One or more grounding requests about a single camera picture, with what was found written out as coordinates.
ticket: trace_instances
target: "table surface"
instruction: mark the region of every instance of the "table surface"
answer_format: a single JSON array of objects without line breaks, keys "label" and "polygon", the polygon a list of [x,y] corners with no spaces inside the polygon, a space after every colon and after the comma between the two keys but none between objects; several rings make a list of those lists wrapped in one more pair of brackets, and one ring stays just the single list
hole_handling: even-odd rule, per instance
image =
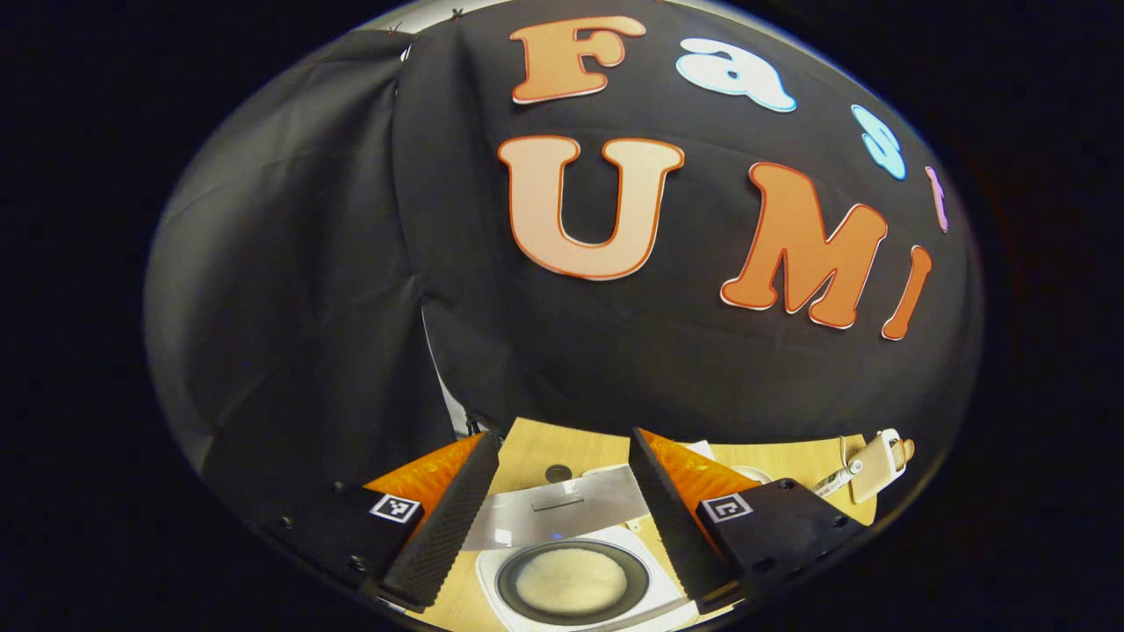
[{"label": "table surface", "polygon": [[[547,485],[546,468],[553,464],[566,466],[574,477],[579,477],[593,468],[627,463],[628,443],[627,436],[516,419],[500,448],[499,469],[488,494]],[[863,445],[865,441],[861,435],[852,435],[800,443],[710,444],[710,449],[715,460],[725,466],[750,466],[774,480],[791,478],[805,487],[812,487],[842,468],[844,454],[850,458]],[[849,491],[840,490],[828,496],[827,502],[864,525],[870,525],[874,520],[877,498],[856,505]],[[668,574],[676,578],[652,516],[644,516],[638,522],[641,530],[637,535]],[[462,551],[445,578],[437,602],[423,614],[408,614],[453,632],[502,632],[504,624],[488,605],[477,579],[478,553]],[[720,616],[732,607],[703,615],[690,625]]]}]

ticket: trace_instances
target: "orange letter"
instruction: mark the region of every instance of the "orange letter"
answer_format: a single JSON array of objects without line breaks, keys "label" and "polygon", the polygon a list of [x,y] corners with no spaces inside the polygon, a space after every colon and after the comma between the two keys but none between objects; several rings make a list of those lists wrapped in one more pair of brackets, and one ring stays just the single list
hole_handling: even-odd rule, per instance
[{"label": "orange letter", "polygon": [[898,308],[894,310],[894,316],[882,325],[882,336],[886,340],[901,340],[909,331],[909,318],[917,307],[917,299],[921,298],[921,289],[925,287],[925,279],[933,270],[933,259],[928,252],[921,246],[914,246],[909,251],[913,265],[909,268],[909,280],[906,281],[906,291],[901,294]]},{"label": "orange letter", "polygon": [[[593,33],[578,39],[579,30]],[[640,37],[644,35],[644,25],[615,16],[541,24],[513,33],[511,39],[523,42],[527,67],[527,80],[511,91],[515,102],[537,103],[600,92],[609,80],[604,74],[586,72],[581,60],[593,57],[605,67],[619,64],[625,58],[625,45],[617,33]]]},{"label": "orange letter", "polygon": [[722,299],[750,309],[769,309],[777,301],[773,278],[785,261],[785,308],[796,314],[825,282],[824,296],[812,304],[814,323],[845,329],[886,237],[886,219],[865,205],[854,205],[824,237],[824,217],[807,175],[780,164],[750,168],[761,189],[761,217],[742,274],[722,286]]},{"label": "orange letter", "polygon": [[562,226],[562,173],[581,148],[562,136],[524,136],[499,147],[499,160],[511,175],[511,234],[535,263],[591,281],[619,279],[640,270],[655,244],[663,181],[683,165],[674,145],[643,138],[605,144],[605,160],[620,172],[617,224],[602,244],[566,235]]}]

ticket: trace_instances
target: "black background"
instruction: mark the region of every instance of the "black background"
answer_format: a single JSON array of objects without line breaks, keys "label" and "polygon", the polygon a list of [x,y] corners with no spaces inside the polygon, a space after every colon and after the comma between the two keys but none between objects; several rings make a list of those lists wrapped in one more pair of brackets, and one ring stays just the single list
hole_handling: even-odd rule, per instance
[{"label": "black background", "polygon": [[[1109,628],[1115,496],[1084,463],[1111,466],[1120,445],[1107,192],[1121,25],[1109,3],[1024,4],[745,4],[852,71],[975,178],[958,184],[980,213],[992,308],[980,388],[942,472],[856,558],[746,629]],[[140,289],[157,216],[210,132],[387,8],[4,9],[4,216],[28,237],[8,276],[10,347],[29,359],[8,364],[30,396],[7,439],[13,629],[380,626],[197,481],[148,383]]]}]

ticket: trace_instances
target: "wooden table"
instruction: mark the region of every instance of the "wooden table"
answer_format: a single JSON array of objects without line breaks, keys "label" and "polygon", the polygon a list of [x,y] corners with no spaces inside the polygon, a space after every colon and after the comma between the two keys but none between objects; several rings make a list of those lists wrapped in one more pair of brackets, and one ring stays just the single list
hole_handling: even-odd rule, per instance
[{"label": "wooden table", "polygon": [[[499,469],[488,493],[501,494],[546,485],[546,468],[555,463],[570,468],[574,477],[593,468],[627,463],[628,443],[627,436],[516,419],[499,451]],[[750,466],[772,479],[788,477],[810,487],[843,467],[843,451],[846,457],[851,457],[863,445],[865,441],[862,436],[853,435],[801,443],[710,444],[710,449],[715,459],[725,466]],[[864,525],[874,520],[876,500],[871,498],[856,505],[846,490],[827,497],[827,502]],[[644,516],[640,524],[637,535],[668,574],[676,578],[652,516]],[[462,551],[445,578],[437,602],[420,615],[408,614],[453,632],[502,632],[504,625],[488,605],[477,579],[478,554],[478,551]],[[720,616],[732,607],[704,615],[691,624]]]}]

